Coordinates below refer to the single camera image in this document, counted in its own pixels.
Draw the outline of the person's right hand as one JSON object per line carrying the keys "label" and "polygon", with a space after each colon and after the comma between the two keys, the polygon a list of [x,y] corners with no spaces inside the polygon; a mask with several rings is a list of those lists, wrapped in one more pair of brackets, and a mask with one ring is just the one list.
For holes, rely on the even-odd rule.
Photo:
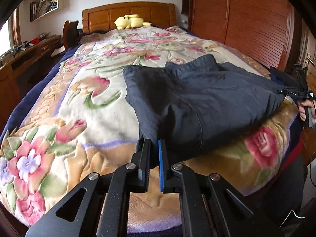
{"label": "person's right hand", "polygon": [[299,115],[302,121],[305,121],[307,119],[307,116],[305,114],[305,108],[311,108],[312,113],[312,122],[313,125],[315,125],[315,101],[311,100],[304,100],[304,101],[298,101],[298,109],[299,109]]}

